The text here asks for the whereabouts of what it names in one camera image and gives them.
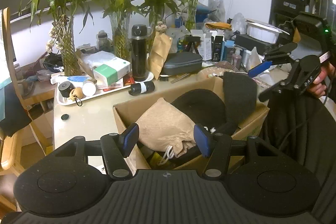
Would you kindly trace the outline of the person right hand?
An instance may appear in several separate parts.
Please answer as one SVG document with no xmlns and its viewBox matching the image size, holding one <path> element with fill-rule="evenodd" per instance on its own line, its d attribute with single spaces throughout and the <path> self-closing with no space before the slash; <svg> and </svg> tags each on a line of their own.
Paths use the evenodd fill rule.
<svg viewBox="0 0 336 224">
<path fill-rule="evenodd" d="M 315 98 L 325 96 L 327 93 L 327 86 L 323 83 L 326 77 L 332 80 L 335 76 L 335 67 L 326 61 L 322 64 L 321 71 L 316 79 L 309 85 L 307 91 Z"/>
</svg>

